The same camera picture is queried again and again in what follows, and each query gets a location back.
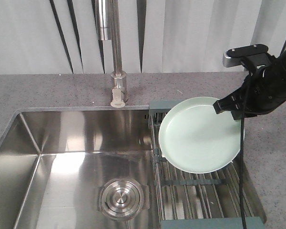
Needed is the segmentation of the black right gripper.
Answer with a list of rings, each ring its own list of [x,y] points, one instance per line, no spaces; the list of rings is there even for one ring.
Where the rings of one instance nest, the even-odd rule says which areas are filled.
[[[233,94],[216,100],[217,114],[230,111],[235,121],[245,117],[265,115],[286,101],[286,64],[272,64],[246,77]]]

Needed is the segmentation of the black and grey right robot arm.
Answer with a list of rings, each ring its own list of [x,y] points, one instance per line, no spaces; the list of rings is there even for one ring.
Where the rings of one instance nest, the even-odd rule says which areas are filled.
[[[278,57],[270,55],[264,44],[229,49],[223,65],[242,65],[248,75],[238,89],[215,101],[217,114],[230,111],[234,120],[240,120],[266,115],[286,101],[286,48]]]

